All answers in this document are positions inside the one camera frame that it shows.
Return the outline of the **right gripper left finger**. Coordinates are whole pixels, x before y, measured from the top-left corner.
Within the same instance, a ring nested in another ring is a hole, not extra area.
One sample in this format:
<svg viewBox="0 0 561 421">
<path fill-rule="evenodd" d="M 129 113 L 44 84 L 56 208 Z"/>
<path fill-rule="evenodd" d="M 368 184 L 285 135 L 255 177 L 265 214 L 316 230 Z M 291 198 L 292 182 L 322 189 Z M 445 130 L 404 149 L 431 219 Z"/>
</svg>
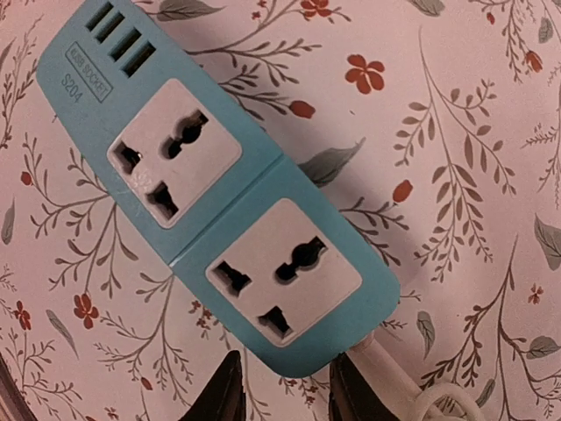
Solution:
<svg viewBox="0 0 561 421">
<path fill-rule="evenodd" d="M 229 351 L 180 421 L 245 421 L 241 354 Z"/>
</svg>

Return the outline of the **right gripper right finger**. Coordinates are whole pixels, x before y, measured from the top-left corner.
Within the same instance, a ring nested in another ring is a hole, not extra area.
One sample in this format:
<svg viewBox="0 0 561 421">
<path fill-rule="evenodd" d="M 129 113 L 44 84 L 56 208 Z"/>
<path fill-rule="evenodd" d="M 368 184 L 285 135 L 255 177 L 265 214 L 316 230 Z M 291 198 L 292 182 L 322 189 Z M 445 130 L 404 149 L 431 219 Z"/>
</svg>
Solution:
<svg viewBox="0 0 561 421">
<path fill-rule="evenodd" d="M 415 386 L 379 355 L 341 353 L 330 363 L 331 420 L 407 420 Z"/>
</svg>

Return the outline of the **teal power strip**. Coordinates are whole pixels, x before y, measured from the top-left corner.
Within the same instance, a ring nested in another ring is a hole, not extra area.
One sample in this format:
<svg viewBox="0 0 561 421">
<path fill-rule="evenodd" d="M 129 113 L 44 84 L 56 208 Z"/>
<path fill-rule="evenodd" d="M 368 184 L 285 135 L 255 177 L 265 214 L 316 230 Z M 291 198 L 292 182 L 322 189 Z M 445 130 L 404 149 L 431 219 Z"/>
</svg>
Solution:
<svg viewBox="0 0 561 421">
<path fill-rule="evenodd" d="M 133 3 L 83 2 L 37 79 L 141 236 L 275 373 L 315 373 L 396 309 L 379 255 Z"/>
</svg>

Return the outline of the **floral patterned table mat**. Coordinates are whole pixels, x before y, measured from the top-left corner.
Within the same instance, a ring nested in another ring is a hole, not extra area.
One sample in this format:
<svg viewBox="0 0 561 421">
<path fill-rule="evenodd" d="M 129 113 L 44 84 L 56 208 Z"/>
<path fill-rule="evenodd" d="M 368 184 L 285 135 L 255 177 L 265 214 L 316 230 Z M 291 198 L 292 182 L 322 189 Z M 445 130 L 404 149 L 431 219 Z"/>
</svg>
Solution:
<svg viewBox="0 0 561 421">
<path fill-rule="evenodd" d="M 1 4 L 1 382 L 37 420 L 175 420 L 241 344 L 36 81 L 76 1 Z M 142 1 L 394 271 L 376 332 L 489 420 L 560 417 L 557 1 Z"/>
</svg>

